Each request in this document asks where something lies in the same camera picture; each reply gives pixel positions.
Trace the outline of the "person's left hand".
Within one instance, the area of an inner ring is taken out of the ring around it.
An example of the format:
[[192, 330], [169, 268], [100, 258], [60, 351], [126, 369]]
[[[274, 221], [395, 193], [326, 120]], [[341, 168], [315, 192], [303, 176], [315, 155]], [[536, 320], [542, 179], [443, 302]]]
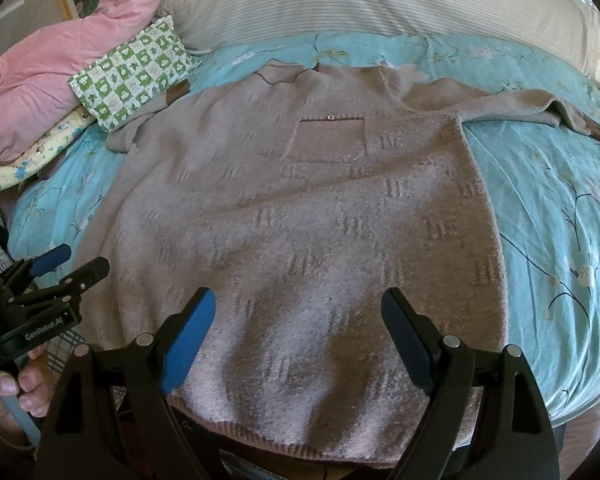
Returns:
[[43, 346], [28, 352], [16, 376], [0, 370], [0, 442], [38, 446], [41, 431], [34, 420], [47, 414], [53, 391]]

